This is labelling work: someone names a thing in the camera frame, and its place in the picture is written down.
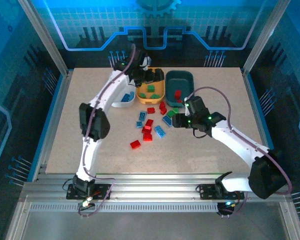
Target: white bowl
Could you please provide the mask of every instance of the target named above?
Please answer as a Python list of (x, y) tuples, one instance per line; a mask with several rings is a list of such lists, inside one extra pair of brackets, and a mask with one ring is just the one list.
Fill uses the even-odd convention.
[[(132, 85), (128, 85), (126, 86), (119, 94), (118, 96), (115, 98), (114, 102), (112, 103), (112, 107), (115, 108), (127, 108), (127, 107), (131, 107), (132, 104), (134, 104), (135, 98), (136, 98), (136, 87), (135, 85), (135, 81), (131, 81), (129, 84)], [(126, 102), (121, 102), (122, 98), (124, 97), (125, 94), (129, 94), (130, 92), (134, 92), (133, 95), (133, 99), (131, 101), (126, 101)]]

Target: gear logo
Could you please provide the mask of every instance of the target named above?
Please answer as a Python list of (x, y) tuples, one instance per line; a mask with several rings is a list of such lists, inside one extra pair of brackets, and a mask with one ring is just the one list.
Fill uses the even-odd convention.
[(17, 0), (0, 0), (0, 14), (3, 19), (11, 24), (19, 15)]
[(151, 15), (163, 17), (164, 14), (170, 14), (171, 10), (176, 10), (177, 4), (181, 4), (181, 0), (136, 0), (134, 10), (145, 14), (147, 17)]

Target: glass panel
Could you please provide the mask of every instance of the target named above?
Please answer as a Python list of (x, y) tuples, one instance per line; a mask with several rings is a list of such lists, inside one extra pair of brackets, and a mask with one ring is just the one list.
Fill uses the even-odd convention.
[(69, 68), (110, 67), (130, 43), (154, 66), (242, 67), (277, 0), (36, 0)]
[[(0, 1), (0, 239), (45, 124), (57, 84), (52, 75), (60, 73), (18, 1)], [(28, 162), (12, 161), (18, 156)]]
[[(274, 147), (283, 152), (284, 159), (280, 164), (292, 180), (293, 192), (298, 193), (300, 192), (300, 1), (291, 0), (250, 74), (261, 106), (268, 105), (267, 109), (263, 107), (263, 114)], [(269, 90), (270, 94), (262, 97)]]

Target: red block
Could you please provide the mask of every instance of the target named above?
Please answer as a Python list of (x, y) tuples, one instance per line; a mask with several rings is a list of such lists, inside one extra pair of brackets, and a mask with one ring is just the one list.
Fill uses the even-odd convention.
[(166, 109), (165, 107), (161, 108), (160, 113), (161, 113), (162, 115), (165, 115), (166, 112), (167, 112), (167, 109)]
[(153, 123), (154, 123), (154, 121), (152, 119), (148, 119), (146, 121), (146, 124), (144, 125), (144, 128), (148, 129), (148, 130), (151, 130), (151, 126), (152, 126)]
[(132, 149), (136, 149), (141, 146), (141, 143), (138, 140), (136, 140), (136, 141), (130, 143), (130, 145), (131, 145)]
[(143, 134), (150, 134), (151, 133), (151, 128), (150, 129), (146, 129), (145, 127), (142, 128), (142, 133)]
[(152, 135), (150, 133), (143, 134), (143, 141), (152, 142)]
[(165, 108), (165, 107), (166, 107), (166, 104), (162, 101), (162, 102), (160, 103), (159, 109), (163, 109), (163, 108)]
[(148, 112), (148, 114), (154, 114), (156, 112), (156, 110), (154, 107), (148, 107), (147, 112)]
[(174, 98), (175, 99), (180, 99), (181, 98), (181, 90), (175, 90)]

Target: yellow tray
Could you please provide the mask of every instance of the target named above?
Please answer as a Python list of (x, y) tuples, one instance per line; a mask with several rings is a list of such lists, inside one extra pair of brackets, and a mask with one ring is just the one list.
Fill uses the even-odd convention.
[[(154, 86), (154, 92), (148, 92), (148, 85), (153, 85)], [(144, 93), (145, 98), (140, 97), (139, 96), (140, 93)], [(160, 96), (160, 98), (151, 99), (150, 97), (153, 94), (158, 94)], [(162, 101), (165, 94), (166, 94), (166, 82), (165, 82), (165, 80), (156, 81), (156, 82), (152, 82), (152, 83), (149, 83), (149, 84), (143, 83), (141, 85), (141, 87), (138, 87), (136, 89), (136, 97), (139, 99), (139, 102), (142, 103), (142, 104), (158, 104)]]

